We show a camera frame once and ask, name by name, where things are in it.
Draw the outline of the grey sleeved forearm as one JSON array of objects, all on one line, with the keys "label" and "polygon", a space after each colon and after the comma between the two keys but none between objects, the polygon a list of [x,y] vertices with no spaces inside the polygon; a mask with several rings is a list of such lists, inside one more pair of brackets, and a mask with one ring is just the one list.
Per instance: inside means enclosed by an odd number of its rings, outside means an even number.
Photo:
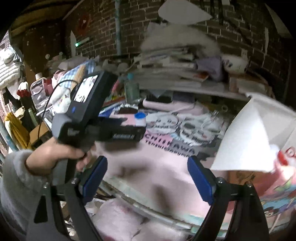
[{"label": "grey sleeved forearm", "polygon": [[7,155],[1,177],[1,221],[20,240],[26,239],[31,212],[39,192],[52,176],[34,176],[25,166],[31,150]]}]

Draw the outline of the person left hand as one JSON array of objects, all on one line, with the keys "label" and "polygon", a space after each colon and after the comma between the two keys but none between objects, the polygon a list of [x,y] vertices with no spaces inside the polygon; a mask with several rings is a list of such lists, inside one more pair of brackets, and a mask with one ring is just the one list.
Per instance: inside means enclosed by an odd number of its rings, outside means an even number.
[{"label": "person left hand", "polygon": [[55,138],[50,138],[40,145],[25,161],[27,170],[36,176],[48,176],[59,161],[77,160],[76,170],[82,171],[93,159],[92,153],[69,145],[59,144]]}]

